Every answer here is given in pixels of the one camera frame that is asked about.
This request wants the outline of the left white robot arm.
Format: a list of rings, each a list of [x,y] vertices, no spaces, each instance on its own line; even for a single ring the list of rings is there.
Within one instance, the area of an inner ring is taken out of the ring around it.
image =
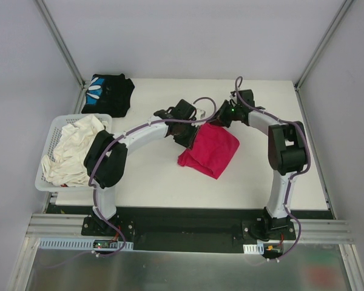
[[[93,187],[93,216],[95,228],[104,236],[116,229],[115,186],[124,175],[126,161],[134,151],[149,143],[172,136],[174,141],[191,147],[198,132],[193,125],[197,120],[197,109],[185,100],[175,107],[156,111],[146,123],[121,133],[102,130],[84,158],[84,167]]]

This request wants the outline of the black t shirt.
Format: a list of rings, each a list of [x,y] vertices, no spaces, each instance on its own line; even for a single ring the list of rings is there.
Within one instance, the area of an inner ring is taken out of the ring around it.
[[[85,92],[86,103],[82,114],[108,114],[123,118],[130,109],[130,99],[135,85],[130,78],[120,75],[94,74]]]

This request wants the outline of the pink t shirt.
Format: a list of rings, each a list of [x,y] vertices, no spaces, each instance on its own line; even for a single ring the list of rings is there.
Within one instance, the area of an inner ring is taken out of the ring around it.
[[[205,123],[200,127],[192,148],[178,157],[177,164],[218,179],[239,146],[239,140],[227,130]]]

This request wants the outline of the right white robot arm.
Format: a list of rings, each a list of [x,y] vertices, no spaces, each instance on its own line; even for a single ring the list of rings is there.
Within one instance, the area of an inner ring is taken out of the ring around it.
[[[249,228],[250,235],[267,241],[291,227],[291,198],[297,177],[311,166],[311,155],[300,121],[284,121],[256,107],[252,90],[234,90],[218,109],[211,124],[229,128],[234,121],[268,137],[268,161],[273,170],[271,194],[262,217]]]

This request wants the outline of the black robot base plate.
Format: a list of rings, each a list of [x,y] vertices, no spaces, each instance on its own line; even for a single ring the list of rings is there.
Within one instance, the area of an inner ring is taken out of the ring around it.
[[[119,238],[133,243],[134,250],[241,253],[244,245],[257,241],[293,242],[291,220],[280,223],[281,228],[271,230],[267,215],[258,209],[117,207],[108,222],[86,216],[81,234],[107,238],[118,228]]]

